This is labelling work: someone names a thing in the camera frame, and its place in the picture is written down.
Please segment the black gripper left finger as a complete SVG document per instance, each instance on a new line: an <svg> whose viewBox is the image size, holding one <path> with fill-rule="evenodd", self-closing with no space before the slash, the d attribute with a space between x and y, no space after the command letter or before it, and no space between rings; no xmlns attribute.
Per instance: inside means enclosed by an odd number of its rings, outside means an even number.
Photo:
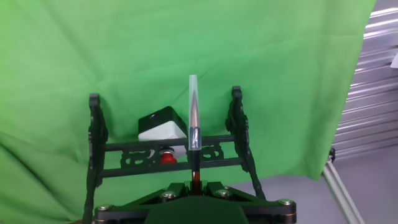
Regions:
<svg viewBox="0 0 398 224"><path fill-rule="evenodd" d="M184 183L171 183L165 189L160 189L125 205L100 205L95 208L94 223L143 221L157 205L189 196L189 186Z"/></svg>

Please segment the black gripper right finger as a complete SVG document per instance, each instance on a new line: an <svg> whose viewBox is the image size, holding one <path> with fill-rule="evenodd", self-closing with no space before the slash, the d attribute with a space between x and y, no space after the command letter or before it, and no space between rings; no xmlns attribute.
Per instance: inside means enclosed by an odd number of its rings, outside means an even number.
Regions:
<svg viewBox="0 0 398 224"><path fill-rule="evenodd" d="M208 182L203 193L237 205L250 223L296 223L296 203L288 198L268 201L232 187L225 187L221 182Z"/></svg>

